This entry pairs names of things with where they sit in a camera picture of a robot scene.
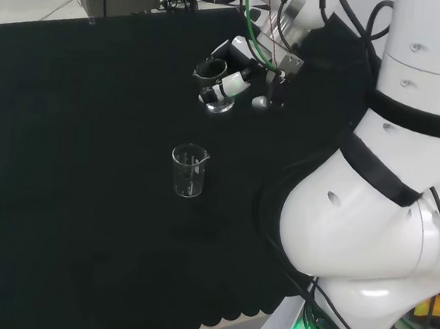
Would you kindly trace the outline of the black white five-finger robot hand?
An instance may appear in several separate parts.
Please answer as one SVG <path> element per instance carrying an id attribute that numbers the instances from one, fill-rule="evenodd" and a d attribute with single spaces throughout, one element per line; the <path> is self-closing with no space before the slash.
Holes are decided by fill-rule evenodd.
<path id="1" fill-rule="evenodd" d="M 250 88 L 250 79 L 260 69 L 245 37 L 226 40 L 193 71 L 192 77 L 199 85 L 198 100 L 212 114 L 228 112 L 235 98 Z"/>

